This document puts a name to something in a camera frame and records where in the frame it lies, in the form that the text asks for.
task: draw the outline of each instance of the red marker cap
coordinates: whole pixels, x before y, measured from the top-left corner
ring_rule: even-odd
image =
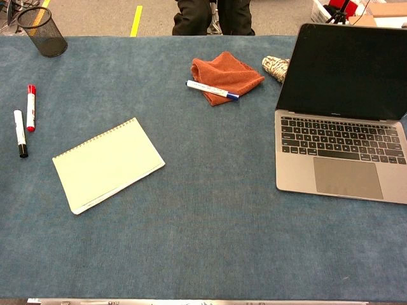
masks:
[[[28,86],[27,86],[27,89],[28,89],[28,93],[30,94],[30,93],[32,93],[32,94],[36,94],[37,93],[37,89],[36,89],[36,86],[35,85],[32,85],[32,84],[29,84]]]

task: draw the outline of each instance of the spiral binding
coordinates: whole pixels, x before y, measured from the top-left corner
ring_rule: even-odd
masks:
[[[63,152],[62,154],[59,154],[58,156],[54,157],[54,159],[57,159],[57,158],[59,158],[59,157],[65,155],[65,154],[67,154],[67,153],[69,153],[69,152],[71,152],[71,151],[74,151],[74,150],[77,149],[77,148],[80,148],[80,147],[82,147],[82,146],[85,146],[86,144],[88,144],[88,143],[90,143],[90,142],[93,142],[94,140],[97,140],[97,139],[99,139],[99,138],[101,138],[101,137],[107,135],[108,133],[112,133],[112,132],[114,132],[115,130],[124,127],[125,125],[130,124],[130,123],[133,122],[133,121],[135,121],[135,118],[132,118],[132,119],[130,119],[130,120],[128,120],[128,121],[126,121],[126,122],[124,122],[124,123],[122,123],[122,124],[116,126],[116,127],[113,127],[112,129],[109,129],[108,131],[106,131],[106,132],[104,132],[104,133],[101,133],[100,135],[97,135],[96,137],[90,138],[89,140],[85,141],[84,143],[82,143],[82,144],[80,144],[80,145],[78,145],[78,146],[75,146],[75,147],[71,148],[70,150],[68,150],[68,151],[66,151],[66,152]]]

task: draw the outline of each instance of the silver laptop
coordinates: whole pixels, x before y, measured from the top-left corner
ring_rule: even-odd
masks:
[[[302,25],[275,111],[278,189],[407,204],[406,41]]]

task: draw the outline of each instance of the orange towel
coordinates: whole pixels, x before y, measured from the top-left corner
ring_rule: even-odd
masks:
[[[223,52],[211,62],[198,58],[192,60],[192,76],[199,83],[243,95],[264,81],[252,67],[237,60],[231,53]],[[231,101],[230,98],[202,92],[211,106]]]

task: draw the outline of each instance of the blue marker cap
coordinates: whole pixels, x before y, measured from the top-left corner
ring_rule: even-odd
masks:
[[[228,93],[226,95],[227,98],[231,98],[232,100],[238,100],[239,96],[237,94],[233,94],[233,93]]]

